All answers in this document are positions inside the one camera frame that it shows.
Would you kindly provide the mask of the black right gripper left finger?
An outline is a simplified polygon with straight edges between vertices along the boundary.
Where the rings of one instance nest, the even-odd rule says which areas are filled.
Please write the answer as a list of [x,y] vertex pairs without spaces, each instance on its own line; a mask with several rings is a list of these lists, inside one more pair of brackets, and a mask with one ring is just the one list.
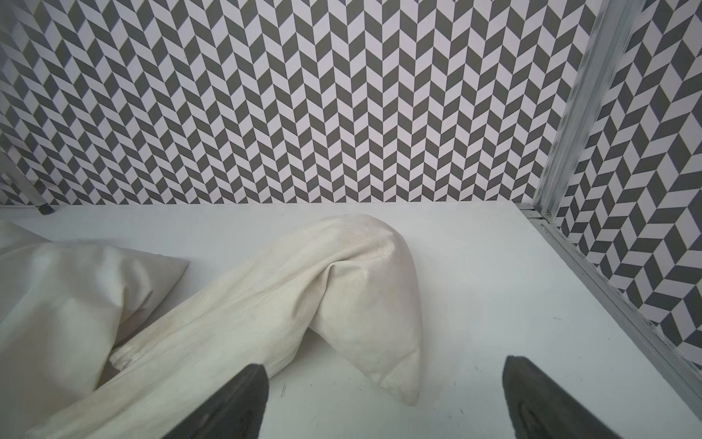
[[258,438],[268,398],[265,367],[249,364],[163,438]]

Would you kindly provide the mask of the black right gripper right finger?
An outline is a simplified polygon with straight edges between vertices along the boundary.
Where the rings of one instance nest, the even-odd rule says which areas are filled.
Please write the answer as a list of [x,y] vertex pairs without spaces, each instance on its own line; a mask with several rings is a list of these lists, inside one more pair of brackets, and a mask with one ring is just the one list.
[[526,357],[506,358],[502,384],[519,439],[619,436]]

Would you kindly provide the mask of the cream cloth soil bag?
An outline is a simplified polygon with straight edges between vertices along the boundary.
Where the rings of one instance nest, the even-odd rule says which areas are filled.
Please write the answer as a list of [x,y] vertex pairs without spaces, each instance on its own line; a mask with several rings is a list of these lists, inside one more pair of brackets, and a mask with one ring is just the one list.
[[418,279],[386,223],[313,223],[151,320],[186,267],[3,221],[1,435],[159,438],[246,366],[284,369],[308,330],[376,386],[418,402]]

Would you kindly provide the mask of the aluminium corner frame post right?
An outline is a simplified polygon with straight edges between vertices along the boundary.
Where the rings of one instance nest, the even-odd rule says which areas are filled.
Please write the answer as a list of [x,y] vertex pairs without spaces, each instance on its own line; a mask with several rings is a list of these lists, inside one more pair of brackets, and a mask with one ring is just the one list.
[[564,234],[566,220],[572,212],[559,215],[562,203],[573,208],[585,199],[581,187],[570,195],[573,183],[587,183],[595,188],[594,176],[579,171],[580,164],[590,165],[592,157],[584,155],[586,141],[599,120],[615,117],[614,101],[609,96],[627,88],[624,75],[634,71],[631,57],[638,48],[634,36],[642,30],[639,19],[649,6],[645,1],[606,1],[595,21],[595,35],[583,59],[582,71],[573,89],[573,97],[550,153],[543,178],[537,189],[532,210],[537,229],[570,267],[593,296],[603,305],[634,344],[649,359],[658,373],[671,385],[696,416],[701,415],[701,374],[694,362],[686,358],[663,329],[655,325],[628,296],[618,288],[614,277],[603,273],[603,265],[589,260],[581,244],[572,243]]

